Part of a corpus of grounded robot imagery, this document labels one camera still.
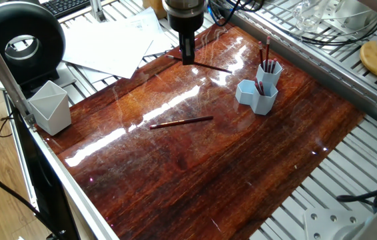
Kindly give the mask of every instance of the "metal table frame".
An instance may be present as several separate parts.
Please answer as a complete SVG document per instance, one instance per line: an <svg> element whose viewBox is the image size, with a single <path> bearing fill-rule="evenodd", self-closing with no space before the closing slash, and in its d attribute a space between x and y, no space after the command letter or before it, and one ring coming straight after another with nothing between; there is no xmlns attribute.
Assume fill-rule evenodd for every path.
<svg viewBox="0 0 377 240"><path fill-rule="evenodd" d="M103 1L102 4L104 14L109 21L127 18L143 10L142 0ZM274 4L289 8L294 2L279 0ZM89 11L90 8L87 8L74 13L60 19L60 23L66 28L93 23L95 19ZM236 13L233 22L258 39L264 39L266 35L272 36L278 43L273 46L275 51L297 63L300 68L305 69L322 84L341 94L372 116L367 116L348 134L343 142L325 158L320 166L251 237L252 240L303 239L302 214L309 207L368 211L372 214L371 208L362 203L342 204L336 202L334 197L339 194L360 194L377 188L377 77L359 64L357 54L359 45L337 48L317 48L306 45L267 23L265 18L293 30L294 22L291 16L272 5L265 5L259 13ZM166 19L161 19L160 24L173 47L177 47L178 34L169 27ZM200 33L212 24L212 19L205 15L204 25L196 33ZM320 27L326 34L334 33L325 24ZM145 57L140 67L156 57L157 55ZM68 68L77 79L76 83L65 88L69 93L70 106L100 91L107 85L119 81L118 77L109 77L96 83L90 83L77 66L69 64ZM11 126L14 129L15 122L12 121ZM62 162L48 147L48 144L35 129L28 125L26 127L92 232L98 239L119 239L65 169ZM20 136L16 134L16 131L13 132L18 150L21 148ZM36 196L31 184L33 180L27 171L23 153L20 151L19 157L31 202L35 204Z"/></svg>

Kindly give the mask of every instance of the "keyboard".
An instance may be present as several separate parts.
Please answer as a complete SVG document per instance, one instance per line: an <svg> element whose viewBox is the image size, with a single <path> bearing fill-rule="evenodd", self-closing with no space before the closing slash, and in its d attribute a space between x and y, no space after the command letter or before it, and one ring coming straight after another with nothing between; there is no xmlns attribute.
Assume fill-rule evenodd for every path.
<svg viewBox="0 0 377 240"><path fill-rule="evenodd" d="M54 17L60 18L89 6L89 0L52 0L42 3Z"/></svg>

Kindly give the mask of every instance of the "hexagonal pencil holder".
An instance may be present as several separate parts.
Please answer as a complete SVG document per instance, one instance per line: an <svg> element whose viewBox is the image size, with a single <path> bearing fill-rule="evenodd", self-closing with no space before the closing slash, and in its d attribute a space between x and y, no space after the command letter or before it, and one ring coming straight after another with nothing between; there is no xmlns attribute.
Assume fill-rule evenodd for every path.
<svg viewBox="0 0 377 240"><path fill-rule="evenodd" d="M264 95L260 95L260 93L255 89L250 108L255 114L266 115L273 107L278 90L273 83L262 82L262 84L264 87Z"/></svg>
<svg viewBox="0 0 377 240"><path fill-rule="evenodd" d="M250 105L255 91L255 81L242 80L236 89L236 99L240 104Z"/></svg>
<svg viewBox="0 0 377 240"><path fill-rule="evenodd" d="M280 66L279 62L276 62L275 64L276 67L274 67L273 73L266 73L262 69L261 65L258 66L258 70L256 71L256 78L258 79L258 83L262 81L263 83L273 83L273 85L276 86L283 68L282 66Z"/></svg>

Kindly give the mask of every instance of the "table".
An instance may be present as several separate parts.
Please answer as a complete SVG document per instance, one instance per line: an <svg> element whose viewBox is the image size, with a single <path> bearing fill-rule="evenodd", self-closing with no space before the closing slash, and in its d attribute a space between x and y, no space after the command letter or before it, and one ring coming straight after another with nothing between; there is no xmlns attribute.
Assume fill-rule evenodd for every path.
<svg viewBox="0 0 377 240"><path fill-rule="evenodd" d="M159 57L71 107L58 135L38 129L120 239L247 239L364 116L273 52L279 94L255 115L234 93L256 73L256 40L214 25L196 46L233 74Z"/></svg>

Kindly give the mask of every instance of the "metal pole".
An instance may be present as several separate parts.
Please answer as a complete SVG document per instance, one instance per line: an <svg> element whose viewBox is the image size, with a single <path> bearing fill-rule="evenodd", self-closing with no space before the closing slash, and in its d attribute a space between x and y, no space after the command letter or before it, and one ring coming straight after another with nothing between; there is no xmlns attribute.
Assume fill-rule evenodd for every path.
<svg viewBox="0 0 377 240"><path fill-rule="evenodd" d="M20 90L20 86L11 74L7 64L3 60L0 54L0 81L8 92L12 102L20 111L20 114L29 122L33 123L33 118L28 117L31 112L31 107L24 97L23 92Z"/></svg>
<svg viewBox="0 0 377 240"><path fill-rule="evenodd" d="M103 12L103 6L101 5L101 0L90 0L92 15L98 22L106 21L106 17Z"/></svg>

